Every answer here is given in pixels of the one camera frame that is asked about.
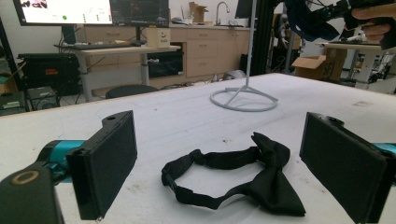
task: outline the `black strap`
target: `black strap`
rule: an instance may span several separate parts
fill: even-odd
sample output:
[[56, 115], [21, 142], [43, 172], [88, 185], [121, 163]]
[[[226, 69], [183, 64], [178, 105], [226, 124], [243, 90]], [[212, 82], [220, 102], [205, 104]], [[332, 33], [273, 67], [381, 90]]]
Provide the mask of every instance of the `black strap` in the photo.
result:
[[[176, 194], [177, 200], [185, 204], [216, 210], [231, 196], [243, 194], [252, 197], [270, 212], [304, 216], [305, 210], [300, 198], [282, 173], [283, 166], [289, 161], [290, 150], [260, 133], [254, 133], [252, 139], [257, 146], [243, 151], [202, 154], [201, 150], [195, 149], [189, 155], [166, 163], [163, 167], [163, 185], [169, 186]], [[259, 172], [252, 181], [236, 186], [218, 198], [194, 193], [175, 183], [175, 180], [182, 176], [193, 163], [215, 169], [232, 170], [256, 161], [265, 164], [265, 169]]]

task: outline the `desk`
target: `desk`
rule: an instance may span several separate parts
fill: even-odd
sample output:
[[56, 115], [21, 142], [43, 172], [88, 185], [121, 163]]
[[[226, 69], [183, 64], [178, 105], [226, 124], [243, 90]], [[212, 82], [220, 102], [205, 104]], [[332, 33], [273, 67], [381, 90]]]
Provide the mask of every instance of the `desk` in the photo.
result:
[[393, 93], [396, 87], [396, 77], [388, 78], [369, 84], [368, 80], [374, 68], [376, 55], [383, 55], [387, 51], [396, 52], [396, 48], [382, 50], [379, 45], [360, 45], [360, 44], [336, 44], [336, 43], [319, 43], [320, 45], [331, 49], [356, 49], [359, 53], [364, 54], [364, 61], [361, 66], [361, 72], [356, 80], [355, 87], [371, 91], [381, 91]]
[[89, 75], [93, 75], [93, 74], [90, 74], [88, 71], [89, 69], [87, 68], [86, 57], [110, 56], [110, 55], [121, 55], [121, 54], [140, 54], [141, 78], [144, 85], [149, 85], [149, 66], [148, 66], [147, 54], [156, 53], [156, 52], [175, 51], [177, 49], [180, 49], [180, 47], [171, 46], [169, 49], [155, 49], [155, 48], [142, 46], [142, 47], [119, 48], [119, 49], [73, 50], [73, 52], [78, 56], [82, 89], [84, 90], [86, 102], [91, 102], [93, 100], [92, 90], [108, 86], [108, 84], [106, 83], [102, 83], [99, 85], [92, 84], [92, 82], [89, 80]]
[[[299, 157], [305, 115], [312, 111], [341, 119], [346, 128], [369, 142], [396, 142], [395, 96], [272, 74], [252, 77], [249, 85], [279, 99], [273, 110], [243, 113], [209, 100], [214, 91], [244, 84], [241, 78], [0, 118], [0, 179], [35, 161], [49, 141], [88, 139], [102, 127], [102, 118], [133, 110], [136, 165], [100, 223], [353, 223]], [[246, 149], [254, 146], [253, 132], [290, 148], [283, 172], [304, 204], [305, 217], [274, 216], [247, 198], [217, 211], [198, 208], [178, 203], [172, 190], [162, 185], [161, 169], [167, 162], [196, 148], [203, 153]], [[192, 166], [177, 183], [217, 197], [249, 181], [260, 169], [257, 163], [224, 172]], [[71, 184], [62, 183], [56, 189], [66, 223], [94, 223], [79, 220]], [[393, 187], [380, 223], [394, 223], [395, 207]]]

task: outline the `white box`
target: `white box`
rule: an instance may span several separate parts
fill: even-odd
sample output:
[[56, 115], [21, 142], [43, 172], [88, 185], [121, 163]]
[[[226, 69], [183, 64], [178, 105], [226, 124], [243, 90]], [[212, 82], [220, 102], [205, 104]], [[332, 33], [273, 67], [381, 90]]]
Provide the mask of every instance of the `white box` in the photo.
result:
[[148, 46], [156, 49], [168, 49], [171, 46], [169, 28], [146, 28]]

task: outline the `hand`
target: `hand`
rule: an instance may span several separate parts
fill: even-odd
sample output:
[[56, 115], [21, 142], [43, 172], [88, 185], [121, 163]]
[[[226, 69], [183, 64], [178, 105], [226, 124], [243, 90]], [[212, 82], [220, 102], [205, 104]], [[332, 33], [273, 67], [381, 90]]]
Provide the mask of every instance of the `hand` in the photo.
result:
[[[361, 7], [352, 10], [352, 16], [358, 20], [370, 20], [378, 17], [396, 18], [396, 3], [377, 7]], [[390, 30], [389, 24], [374, 25], [372, 21], [363, 26], [369, 42], [378, 42], [384, 38], [384, 34]]]

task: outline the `faucet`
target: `faucet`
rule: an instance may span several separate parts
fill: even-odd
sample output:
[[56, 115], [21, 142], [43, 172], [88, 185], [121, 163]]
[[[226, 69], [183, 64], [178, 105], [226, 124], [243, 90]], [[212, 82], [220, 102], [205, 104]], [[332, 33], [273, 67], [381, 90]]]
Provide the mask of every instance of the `faucet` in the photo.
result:
[[230, 8], [228, 7], [227, 3], [225, 3], [225, 2], [220, 2], [220, 3], [218, 4], [218, 11], [216, 12], [216, 25], [220, 25], [220, 24], [221, 24], [221, 21], [220, 21], [220, 19], [219, 19], [219, 6], [220, 6], [221, 4], [224, 4], [224, 5], [226, 6], [227, 13], [230, 13]]

